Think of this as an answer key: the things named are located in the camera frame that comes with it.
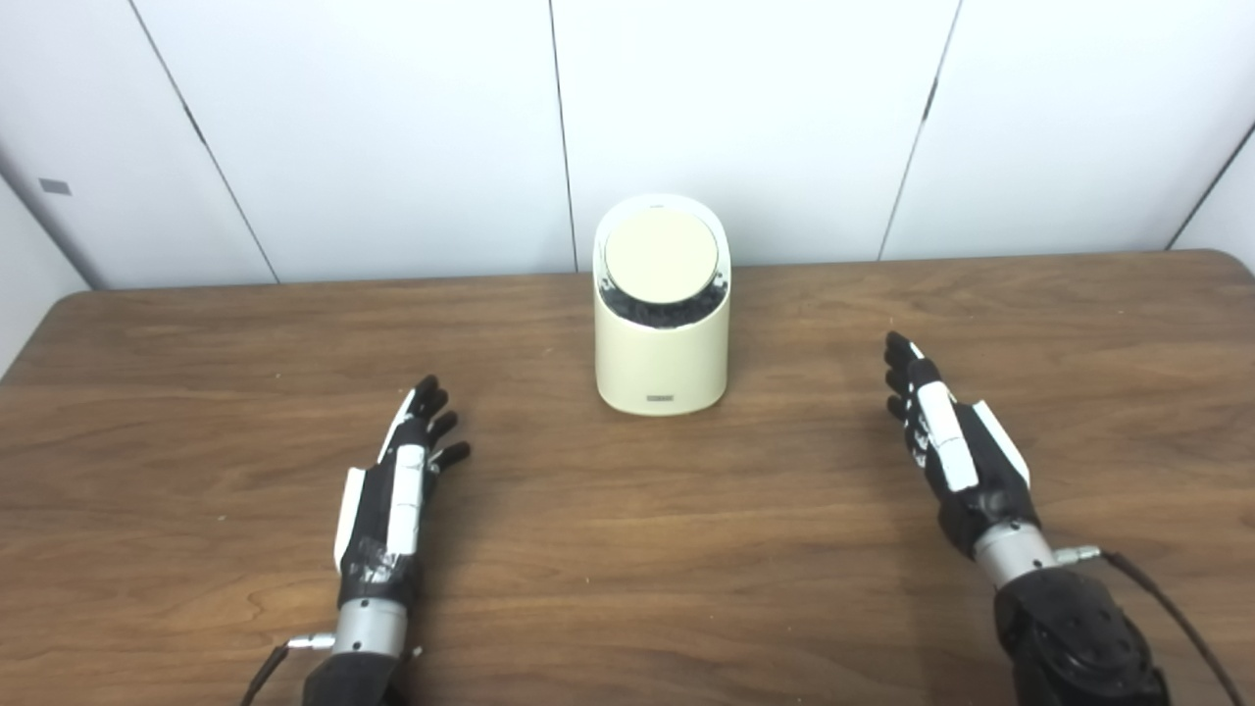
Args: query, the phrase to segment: beige lid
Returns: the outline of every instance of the beige lid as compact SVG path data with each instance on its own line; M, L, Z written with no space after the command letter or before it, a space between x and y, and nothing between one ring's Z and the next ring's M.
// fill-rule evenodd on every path
M645 208L606 238L606 267L619 288L641 301L670 303L702 291L719 260L710 228L697 216Z

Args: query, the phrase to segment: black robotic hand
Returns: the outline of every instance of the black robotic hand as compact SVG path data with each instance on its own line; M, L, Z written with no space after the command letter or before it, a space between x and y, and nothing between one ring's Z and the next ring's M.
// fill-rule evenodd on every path
M400 705L393 678L418 597L418 530L441 474L471 454L438 449L458 424L434 376L402 403L375 465L351 469L336 532L340 618L331 656L305 680L305 706Z
M1028 466L989 406L958 403L906 336L890 331L885 344L889 411L941 503L941 530L998 588L994 618L1019 703L1168 703L1137 627L1101 582L1063 568L1045 543Z
M991 528L1040 528L1029 498L1029 472L985 403L958 403L932 361L911 340L885 340L889 411L902 423L906 449L941 503L939 520L951 544L970 558ZM1038 561L1050 561L1035 557Z

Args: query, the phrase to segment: white paneled wall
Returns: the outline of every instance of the white paneled wall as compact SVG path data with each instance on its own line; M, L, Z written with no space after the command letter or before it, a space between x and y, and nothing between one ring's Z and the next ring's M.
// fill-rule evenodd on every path
M83 277L0 178L0 377L48 308Z
M139 0L280 280L570 271L545 0Z
M0 171L97 283L274 281L125 1L0 3Z
M1162 248L1255 119L1255 4L964 0L885 257Z
M1255 138L1247 138L1172 247L1212 247L1255 272Z
M581 267L658 191L710 206L740 263L876 258L954 9L555 0Z
M9 0L0 174L105 287L570 271L658 191L738 263L1158 248L1255 122L1251 36L1226 0ZM1182 246L1249 251L1251 161Z

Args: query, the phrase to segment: wood grain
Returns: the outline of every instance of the wood grain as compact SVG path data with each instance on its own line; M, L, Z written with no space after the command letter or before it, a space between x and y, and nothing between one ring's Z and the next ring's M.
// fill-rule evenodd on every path
M985 398L1057 545L1118 548L1255 692L1255 282L1214 252L740 268L730 387L616 414L584 275L90 292L0 384L0 703L232 703L334 624L344 470L442 377L418 703L1007 705L991 591L884 411L881 339ZM1092 569L1180 703L1180 632ZM316 656L259 703L296 702Z

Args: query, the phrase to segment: black cable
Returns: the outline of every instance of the black cable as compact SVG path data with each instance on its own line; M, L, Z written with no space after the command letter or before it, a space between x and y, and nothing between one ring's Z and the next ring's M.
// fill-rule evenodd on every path
M1220 686L1224 687L1225 693L1229 695L1229 700L1234 702L1234 706L1246 706L1246 701L1242 700L1242 695L1237 692L1237 685L1234 683L1234 680L1230 678L1229 672L1225 671L1224 665L1220 663L1220 660L1216 658L1216 655L1212 653L1210 647L1207 647L1207 642L1202 640L1202 636L1199 635L1199 631L1195 630L1195 627L1190 623L1190 619L1185 617L1185 613L1182 613L1181 609L1176 607L1176 603L1173 603L1172 599L1168 598L1167 594L1163 593L1163 591L1161 591L1160 587L1156 586L1153 581L1151 581L1151 577L1146 576L1141 569L1137 568L1137 566L1135 566L1132 562L1128 561L1128 558L1126 558L1123 554L1118 552L1103 551L1102 558L1106 559L1107 563L1111 564L1112 567L1123 572L1124 576L1127 576L1130 579L1133 581L1133 583L1142 587L1142 589L1146 591L1146 593L1153 596L1155 599L1160 602L1160 606L1163 606L1163 609L1167 611L1170 616L1172 616L1172 619L1175 619L1177 624L1181 626L1181 630L1185 631L1186 637L1188 637L1190 642L1194 643L1195 648L1199 650L1199 655L1202 656L1202 661L1206 662L1209 667L1211 667L1212 673L1216 675L1216 678L1220 681Z
M284 657L287 657L286 642L274 648L270 652L270 657L266 657L266 661L261 663L261 668L257 670L257 676L252 677L252 681L248 682L248 690L243 692L243 698L240 700L240 706L248 706L252 703L252 698L257 696L257 692L261 691L262 686L265 686L270 675L275 673L275 670L279 668Z

